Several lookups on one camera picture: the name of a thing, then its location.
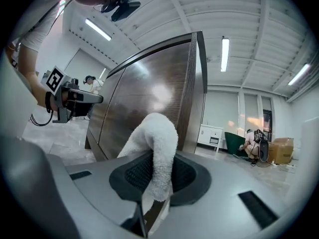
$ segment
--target person in white shirt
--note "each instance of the person in white shirt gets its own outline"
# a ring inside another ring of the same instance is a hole
[[[239,150],[244,149],[250,159],[258,159],[259,144],[254,140],[254,132],[251,129],[247,130],[245,143],[241,148],[239,148]]]
[[[94,76],[88,75],[87,77],[85,77],[84,83],[92,85],[90,92],[98,95],[104,82],[101,80],[97,80]]]
[[[97,80],[94,76],[90,76],[88,75],[87,77],[85,77],[85,80],[83,82],[84,84],[88,84],[88,85],[92,85],[90,92],[93,94],[98,95],[99,91],[101,90],[102,86],[103,86],[103,81]],[[93,112],[93,106],[91,106],[88,115],[84,117],[85,120],[90,120],[91,116],[92,116],[92,112]]]
[[[104,10],[114,9],[122,0],[75,0],[84,5],[101,7]],[[57,110],[54,96],[49,95],[45,87],[38,81],[35,64],[41,43],[48,35],[59,10],[60,0],[34,0],[27,8],[13,29],[8,40],[6,51],[15,50],[14,41],[20,45],[18,54],[18,71],[27,79],[38,105],[46,107],[48,99],[50,108]],[[67,92],[62,95],[67,100]]]

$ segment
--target tiled floor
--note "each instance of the tiled floor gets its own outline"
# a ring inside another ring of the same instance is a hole
[[[218,153],[216,153],[216,151],[213,149],[202,146],[198,146],[196,148],[195,154],[207,158],[223,160],[227,163],[235,163],[239,167],[249,172],[257,180],[267,185],[270,190],[282,198],[286,196],[294,179],[295,169],[287,169],[286,166],[253,167],[251,166],[250,162],[247,162],[243,159],[238,159],[227,152],[219,150]],[[291,164],[297,166],[298,162],[296,160],[292,160]],[[268,164],[259,162],[258,165],[267,166]]]
[[[45,123],[50,115],[45,108],[37,107],[33,116],[38,123]],[[28,122],[22,138],[39,145],[46,153],[62,158],[65,165],[95,162],[91,150],[84,149],[87,120],[73,119],[67,124],[49,123],[46,126],[35,126]]]
[[[49,114],[42,107],[37,107],[33,115],[39,123],[44,123],[49,119]],[[65,165],[95,162],[92,151],[84,149],[88,124],[87,120],[81,119],[73,119],[67,124],[50,123],[44,127],[37,127],[29,122],[23,138],[36,143],[46,153],[60,156]],[[235,163],[282,198],[285,197],[294,178],[294,170],[287,170],[285,166],[253,167],[249,162],[237,159],[221,150],[216,153],[211,148],[198,146],[195,154]]]

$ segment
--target cardboard box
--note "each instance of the cardboard box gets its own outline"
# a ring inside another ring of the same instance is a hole
[[[269,158],[268,162],[273,160],[275,164],[288,164],[294,151],[294,139],[292,138],[277,138],[269,143]]]

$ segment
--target brown wooden panel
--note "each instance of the brown wooden panel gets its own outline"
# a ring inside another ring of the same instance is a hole
[[[166,115],[177,126],[189,43],[180,44],[127,67],[112,97],[100,147],[116,158],[147,114]]]
[[[132,57],[128,58],[127,60],[125,60],[124,62],[122,62],[120,65],[118,65],[116,68],[114,68],[108,75],[108,77],[111,77],[113,74],[115,74],[116,72],[122,70],[123,68],[126,68],[130,65],[132,65],[133,63],[135,63],[138,60],[141,60],[147,56],[150,56],[154,53],[157,53],[161,50],[173,47],[173,46],[177,46],[183,43],[187,43],[187,42],[191,42],[192,39],[192,33],[187,33],[187,34],[183,34],[180,36],[176,36],[173,38],[170,38],[168,40],[165,40],[163,42],[157,43],[143,51],[140,51],[139,53],[133,55]]]
[[[112,95],[116,86],[123,74],[124,70],[121,70],[114,74],[112,77],[104,81],[103,87],[101,88],[99,94],[103,96],[103,102],[101,104],[95,104],[93,107],[92,116],[90,118],[90,123],[88,130],[91,131],[95,141],[98,143],[100,139],[101,129],[103,121],[105,118],[106,111],[109,107]]]
[[[204,86],[203,86],[203,76],[202,76],[202,65],[199,55],[199,50],[196,54],[196,70],[195,70],[195,85],[193,91],[192,105],[190,116],[188,120],[188,128],[186,133],[186,138],[182,151],[195,153],[198,135],[200,131],[201,116],[204,107]]]
[[[185,79],[185,88],[181,101],[180,115],[178,118],[177,132],[178,132],[178,150],[183,150],[186,139],[188,121],[190,117],[191,107],[193,103],[193,92],[195,85],[195,70],[196,70],[196,33],[192,34],[192,41],[189,45],[189,57],[187,64],[187,73]]]
[[[88,147],[92,149],[92,152],[95,156],[96,161],[105,161],[108,159],[103,153],[103,151],[101,150],[101,148],[99,147],[99,145],[96,143],[90,130],[86,132],[86,139],[85,139],[85,148],[87,149]]]

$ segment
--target hand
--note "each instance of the hand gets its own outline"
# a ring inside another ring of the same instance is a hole
[[[63,102],[63,105],[64,103],[68,100],[68,92],[65,91],[62,93],[62,102]],[[55,112],[58,110],[58,106],[56,105],[55,103],[55,100],[54,100],[54,95],[52,94],[51,97],[50,97],[50,105],[51,105],[51,109],[54,110]]]

